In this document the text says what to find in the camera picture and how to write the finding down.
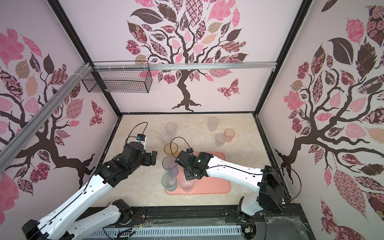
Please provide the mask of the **orange-pink cup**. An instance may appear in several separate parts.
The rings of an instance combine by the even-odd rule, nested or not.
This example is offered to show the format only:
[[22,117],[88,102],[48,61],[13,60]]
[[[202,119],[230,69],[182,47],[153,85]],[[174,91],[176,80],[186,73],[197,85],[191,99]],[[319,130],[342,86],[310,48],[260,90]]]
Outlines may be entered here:
[[226,129],[224,131],[224,135],[226,137],[226,142],[230,143],[233,140],[233,138],[235,137],[236,133],[232,129]]

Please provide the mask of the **amber plastic cup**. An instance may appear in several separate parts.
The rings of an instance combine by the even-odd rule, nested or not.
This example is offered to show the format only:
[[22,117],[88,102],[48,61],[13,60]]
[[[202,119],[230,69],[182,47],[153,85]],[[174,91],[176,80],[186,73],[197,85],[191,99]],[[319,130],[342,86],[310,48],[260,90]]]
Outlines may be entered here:
[[175,143],[167,143],[164,146],[164,152],[166,155],[176,157],[178,155],[178,152],[179,152],[179,146]]

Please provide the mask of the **pink tray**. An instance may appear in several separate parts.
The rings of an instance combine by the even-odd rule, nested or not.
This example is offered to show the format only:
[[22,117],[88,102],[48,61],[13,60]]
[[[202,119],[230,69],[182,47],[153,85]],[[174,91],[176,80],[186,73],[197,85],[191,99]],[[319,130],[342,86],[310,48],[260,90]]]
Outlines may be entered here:
[[209,194],[227,194],[231,190],[229,181],[213,177],[204,177],[201,180],[195,180],[195,184],[189,192],[186,192],[180,186],[185,174],[182,167],[178,167],[177,188],[174,191],[165,190],[168,195],[209,195]]

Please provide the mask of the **teal plastic cup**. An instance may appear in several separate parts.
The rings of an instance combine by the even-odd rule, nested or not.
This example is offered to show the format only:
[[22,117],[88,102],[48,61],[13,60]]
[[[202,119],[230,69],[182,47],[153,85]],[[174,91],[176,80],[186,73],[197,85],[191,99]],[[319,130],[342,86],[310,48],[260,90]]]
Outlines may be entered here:
[[171,172],[164,174],[162,177],[162,185],[169,192],[175,191],[178,186],[177,176]]

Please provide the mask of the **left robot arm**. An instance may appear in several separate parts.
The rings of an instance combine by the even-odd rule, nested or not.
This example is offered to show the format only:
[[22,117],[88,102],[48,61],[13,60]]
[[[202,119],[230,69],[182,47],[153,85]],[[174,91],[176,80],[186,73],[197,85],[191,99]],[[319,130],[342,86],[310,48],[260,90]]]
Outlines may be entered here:
[[22,227],[27,240],[82,240],[111,224],[128,224],[132,208],[122,199],[86,218],[79,217],[101,196],[126,180],[141,166],[154,166],[157,151],[147,152],[145,144],[131,142],[122,153],[98,167],[90,180],[67,201],[40,220]]

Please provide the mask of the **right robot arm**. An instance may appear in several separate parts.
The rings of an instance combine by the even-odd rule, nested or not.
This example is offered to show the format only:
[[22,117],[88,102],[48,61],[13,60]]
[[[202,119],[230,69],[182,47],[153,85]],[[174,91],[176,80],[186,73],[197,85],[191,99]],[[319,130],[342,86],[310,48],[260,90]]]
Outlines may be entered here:
[[224,161],[209,153],[200,152],[195,156],[185,151],[179,153],[175,163],[184,169],[188,181],[212,177],[252,190],[251,195],[242,197],[239,202],[238,211],[242,215],[253,216],[263,210],[275,214],[282,212],[284,181],[278,170],[271,166],[252,169]]

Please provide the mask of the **blue-grey plastic cup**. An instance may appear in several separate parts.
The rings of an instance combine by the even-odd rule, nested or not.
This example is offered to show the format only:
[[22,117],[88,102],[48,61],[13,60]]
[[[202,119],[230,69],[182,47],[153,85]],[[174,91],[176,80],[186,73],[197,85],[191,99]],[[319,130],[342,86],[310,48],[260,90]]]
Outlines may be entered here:
[[167,156],[163,159],[162,166],[167,173],[173,173],[175,176],[177,176],[179,173],[179,167],[175,161],[175,157]]

